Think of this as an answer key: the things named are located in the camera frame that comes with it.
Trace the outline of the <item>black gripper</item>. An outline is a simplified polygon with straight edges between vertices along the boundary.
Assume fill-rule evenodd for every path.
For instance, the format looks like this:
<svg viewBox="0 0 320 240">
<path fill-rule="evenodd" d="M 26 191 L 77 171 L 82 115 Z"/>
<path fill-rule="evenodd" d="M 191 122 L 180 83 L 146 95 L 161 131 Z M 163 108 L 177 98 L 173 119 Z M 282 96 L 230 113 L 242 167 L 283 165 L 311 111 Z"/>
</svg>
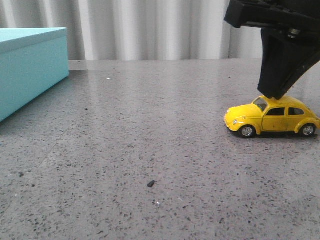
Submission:
<svg viewBox="0 0 320 240">
<path fill-rule="evenodd" d="M 258 90 L 269 99 L 281 99 L 320 61 L 318 0 L 231 0 L 224 20 L 237 29 L 263 28 Z"/>
</svg>

